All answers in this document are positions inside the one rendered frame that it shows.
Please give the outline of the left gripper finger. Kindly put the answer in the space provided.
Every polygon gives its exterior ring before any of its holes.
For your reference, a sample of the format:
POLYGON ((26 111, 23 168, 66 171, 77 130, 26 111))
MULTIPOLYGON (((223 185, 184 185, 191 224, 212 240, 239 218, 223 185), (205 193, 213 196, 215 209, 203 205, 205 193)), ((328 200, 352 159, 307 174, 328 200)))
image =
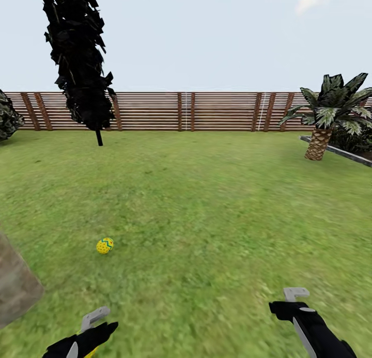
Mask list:
POLYGON ((108 326, 108 334, 111 335, 114 333, 115 329, 118 327, 118 322, 112 322, 107 325, 108 326))

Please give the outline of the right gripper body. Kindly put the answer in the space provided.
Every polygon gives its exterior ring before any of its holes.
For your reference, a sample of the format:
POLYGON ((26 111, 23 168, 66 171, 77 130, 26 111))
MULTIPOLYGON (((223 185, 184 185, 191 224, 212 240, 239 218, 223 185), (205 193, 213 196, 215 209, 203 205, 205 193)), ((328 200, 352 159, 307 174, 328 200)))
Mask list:
POLYGON ((290 319, 289 312, 294 306, 306 306, 308 307, 307 304, 304 302, 285 302, 285 301, 274 301, 275 304, 275 314, 276 317, 279 320, 289 320, 290 322, 293 321, 290 319))

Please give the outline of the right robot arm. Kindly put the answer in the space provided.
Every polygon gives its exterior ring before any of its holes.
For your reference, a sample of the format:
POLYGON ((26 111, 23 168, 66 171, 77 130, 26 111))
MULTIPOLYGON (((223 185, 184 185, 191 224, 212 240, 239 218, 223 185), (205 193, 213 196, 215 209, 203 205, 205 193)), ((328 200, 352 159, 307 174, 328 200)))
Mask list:
POLYGON ((311 358, 357 358, 351 346, 339 341, 328 329, 323 318, 296 297, 309 297, 304 287, 284 287, 285 301, 269 302, 270 311, 279 320, 289 320, 311 358))

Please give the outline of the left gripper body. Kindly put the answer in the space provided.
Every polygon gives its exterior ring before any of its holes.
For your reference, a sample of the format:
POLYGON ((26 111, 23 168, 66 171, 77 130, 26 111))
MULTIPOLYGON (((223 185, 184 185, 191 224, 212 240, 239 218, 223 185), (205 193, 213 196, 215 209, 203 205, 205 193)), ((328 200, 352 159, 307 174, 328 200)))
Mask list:
POLYGON ((90 352, 94 352, 99 345, 105 343, 109 339, 107 325, 108 323, 104 322, 101 325, 95 326, 94 329, 89 329, 83 333, 80 333, 81 335, 84 335, 88 341, 87 350, 83 358, 85 358, 85 356, 90 352))

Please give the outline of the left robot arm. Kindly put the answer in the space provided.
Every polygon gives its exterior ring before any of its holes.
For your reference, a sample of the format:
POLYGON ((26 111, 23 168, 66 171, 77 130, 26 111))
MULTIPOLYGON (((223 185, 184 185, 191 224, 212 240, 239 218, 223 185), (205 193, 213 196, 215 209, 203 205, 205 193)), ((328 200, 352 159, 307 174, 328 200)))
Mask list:
POLYGON ((118 322, 108 324, 104 322, 95 326, 95 321, 107 316, 110 308, 107 306, 99 307, 83 317, 80 334, 66 337, 47 347, 47 351, 42 358, 85 358, 90 352, 105 343, 109 335, 114 333, 118 327, 118 322))

